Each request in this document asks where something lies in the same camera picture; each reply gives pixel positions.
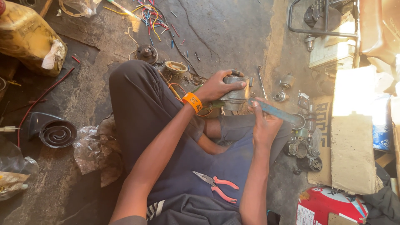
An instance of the concrete floor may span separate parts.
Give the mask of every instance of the concrete floor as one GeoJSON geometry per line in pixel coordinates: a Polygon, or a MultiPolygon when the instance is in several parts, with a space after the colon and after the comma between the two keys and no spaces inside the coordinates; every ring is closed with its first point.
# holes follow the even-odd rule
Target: concrete floor
{"type": "MultiPolygon", "coordinates": [[[[271,96],[279,91],[281,76],[292,71],[296,77],[294,87],[288,92],[292,97],[276,106],[294,113],[297,111],[297,94],[311,75],[307,66],[309,53],[303,43],[304,34],[292,33],[287,29],[286,13],[292,0],[260,1],[261,5],[257,0],[160,0],[156,1],[156,6],[179,32],[181,37],[175,36],[176,43],[186,39],[184,45],[180,46],[181,51],[189,51],[191,63],[204,78],[220,69],[236,68],[255,78],[252,91],[261,96],[257,66],[262,65],[265,90],[271,96]],[[201,62],[195,58],[195,52],[201,62]]],[[[303,13],[312,1],[306,2],[301,1],[294,11],[295,27],[302,26],[303,13]]],[[[130,0],[120,0],[118,3],[128,9],[134,9],[137,5],[130,0]]],[[[127,35],[127,27],[132,24],[126,16],[102,6],[115,8],[103,1],[97,8],[97,15],[73,18],[64,13],[56,17],[59,9],[57,1],[50,7],[45,20],[68,44],[65,69],[61,74],[73,66],[75,70],[46,97],[48,101],[36,106],[34,111],[65,118],[77,127],[98,125],[112,111],[108,76],[114,68],[128,60],[128,55],[136,45],[127,35]],[[81,64],[71,56],[78,58],[81,64]]],[[[150,43],[144,24],[131,34],[139,44],[150,43]]],[[[171,38],[167,32],[160,35],[162,42],[157,40],[154,33],[151,37],[163,57],[184,62],[178,51],[171,49],[171,38]]],[[[0,102],[0,108],[8,100],[11,101],[9,110],[25,105],[60,77],[36,76],[20,67],[15,80],[22,87],[10,87],[0,102]]],[[[189,84],[184,88],[188,91],[194,89],[189,84]]],[[[3,125],[18,125],[24,112],[20,110],[7,115],[3,125]]],[[[21,134],[21,150],[24,156],[37,160],[40,175],[27,191],[0,202],[0,223],[107,224],[126,175],[101,189],[99,173],[81,175],[73,158],[72,147],[50,149],[37,139],[28,142],[27,129],[23,129],[21,134]]],[[[7,134],[6,138],[16,142],[15,134],[7,134]]],[[[305,173],[293,175],[293,165],[294,158],[280,154],[270,171],[268,209],[282,216],[281,224],[295,224],[298,196],[310,187],[305,173]]]]}

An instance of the dark trousers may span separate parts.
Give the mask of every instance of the dark trousers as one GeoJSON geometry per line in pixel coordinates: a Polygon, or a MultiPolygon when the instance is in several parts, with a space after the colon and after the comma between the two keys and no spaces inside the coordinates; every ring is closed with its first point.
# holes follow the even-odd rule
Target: dark trousers
{"type": "MultiPolygon", "coordinates": [[[[158,71],[148,63],[131,60],[110,75],[112,109],[125,166],[130,171],[141,153],[182,108],[163,82],[158,71]]],[[[250,167],[253,145],[254,115],[219,117],[222,140],[237,141],[224,153],[209,155],[198,145],[204,122],[194,117],[183,133],[175,151],[148,197],[148,205],[182,193],[215,197],[210,185],[192,171],[229,180],[239,186],[220,189],[232,198],[243,193],[250,167]]],[[[271,147],[271,164],[285,145],[290,124],[284,122],[271,147]]]]}

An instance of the person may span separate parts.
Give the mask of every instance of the person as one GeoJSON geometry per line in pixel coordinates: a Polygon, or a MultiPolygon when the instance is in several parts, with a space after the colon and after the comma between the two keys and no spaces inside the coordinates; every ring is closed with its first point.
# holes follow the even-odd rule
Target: person
{"type": "MultiPolygon", "coordinates": [[[[223,83],[232,70],[218,71],[193,95],[203,105],[245,82],[223,83]]],[[[266,224],[270,165],[285,145],[291,126],[262,111],[202,119],[182,104],[150,64],[130,60],[110,75],[118,141],[127,171],[111,225],[266,224]],[[224,147],[211,141],[236,141],[224,147]],[[193,171],[228,180],[218,185],[237,199],[229,203],[193,171]]]]}

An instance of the orange wristband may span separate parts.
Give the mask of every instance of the orange wristband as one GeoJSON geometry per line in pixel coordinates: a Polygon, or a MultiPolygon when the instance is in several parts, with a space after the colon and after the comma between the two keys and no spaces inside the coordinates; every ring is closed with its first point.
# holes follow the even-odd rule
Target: orange wristband
{"type": "Polygon", "coordinates": [[[203,104],[201,104],[199,98],[191,92],[188,92],[185,96],[183,96],[182,102],[188,102],[189,104],[191,104],[196,113],[198,113],[203,108],[203,104]]]}

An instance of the hand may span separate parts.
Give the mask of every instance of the hand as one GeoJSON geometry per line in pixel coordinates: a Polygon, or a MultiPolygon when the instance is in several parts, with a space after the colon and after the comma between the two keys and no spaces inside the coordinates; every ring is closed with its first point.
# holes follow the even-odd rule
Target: hand
{"type": "Polygon", "coordinates": [[[240,81],[232,84],[225,84],[222,81],[223,78],[231,74],[232,70],[220,70],[216,72],[196,91],[195,95],[204,104],[209,101],[217,100],[232,90],[239,90],[246,87],[246,82],[240,81]]]}
{"type": "MultiPolygon", "coordinates": [[[[257,101],[270,104],[263,98],[255,98],[257,101]]],[[[253,145],[257,147],[271,147],[283,120],[272,116],[261,109],[260,104],[253,101],[253,106],[248,106],[249,111],[256,115],[256,124],[253,130],[253,145]]]]}

